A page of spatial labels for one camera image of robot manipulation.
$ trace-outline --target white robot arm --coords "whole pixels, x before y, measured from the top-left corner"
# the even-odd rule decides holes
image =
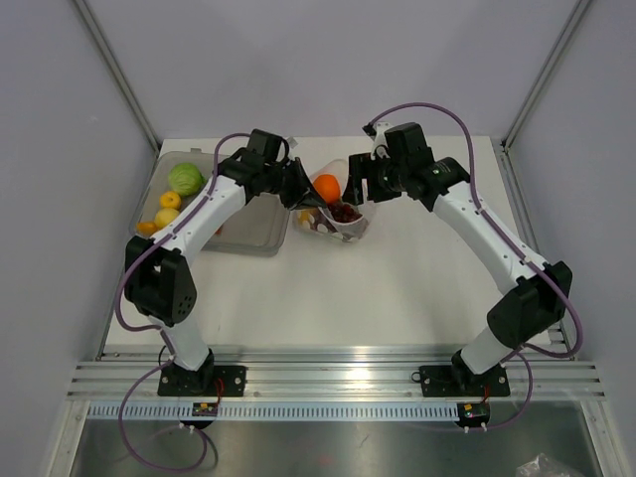
[[[365,199],[382,202],[406,192],[457,231],[504,295],[488,313],[484,331],[453,356],[453,379],[460,387],[468,387],[563,315],[562,303],[528,262],[548,274],[565,294],[571,272],[562,262],[548,264],[522,243],[481,198],[475,204],[468,173],[452,158],[435,161],[419,125],[378,123],[373,137],[372,153],[349,159],[343,200],[359,205]],[[175,365],[186,372],[200,373],[210,353],[194,321],[186,320],[196,300],[189,264],[207,240],[232,214],[263,192],[279,195],[288,209],[325,206],[297,159],[276,161],[281,141],[279,136],[255,130],[247,147],[221,164],[213,191],[209,183],[174,223],[151,240],[133,238],[128,244],[127,265],[153,240],[169,237],[131,276],[126,298],[162,328],[175,349]],[[367,198],[363,197],[363,179],[367,181]],[[483,211],[488,211],[513,244],[526,252],[525,261],[519,260],[486,223]]]

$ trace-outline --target grapes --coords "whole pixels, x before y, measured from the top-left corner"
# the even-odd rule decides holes
[[[356,211],[352,206],[344,204],[343,202],[337,202],[327,207],[334,221],[341,224],[350,224],[362,216],[362,214]]]

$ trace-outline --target green cabbage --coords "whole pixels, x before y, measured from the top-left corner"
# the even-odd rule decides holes
[[[203,177],[197,166],[190,162],[177,164],[168,174],[168,184],[170,188],[181,197],[197,194],[205,184]]]

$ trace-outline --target plastic bag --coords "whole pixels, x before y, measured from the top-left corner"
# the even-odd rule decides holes
[[[584,477],[557,460],[539,454],[535,460],[517,468],[516,477]]]

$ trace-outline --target white table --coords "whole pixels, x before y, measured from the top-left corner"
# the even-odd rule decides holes
[[[474,137],[477,186],[506,225],[516,230],[488,137]],[[244,139],[230,141],[232,153]],[[364,137],[296,138],[293,154],[308,173],[335,158],[368,151]],[[452,156],[468,169],[464,139],[427,137],[435,158]],[[168,139],[161,153],[199,148],[218,139]],[[210,345],[327,347],[461,345],[486,325],[500,299],[482,263],[458,235],[407,197],[380,204],[368,234],[337,243],[296,230],[290,221],[275,257],[203,251],[192,274],[198,302],[189,319]],[[131,324],[146,318],[124,300]],[[547,334],[533,340],[548,343]],[[106,345],[161,344],[157,333],[127,333],[112,320]]]

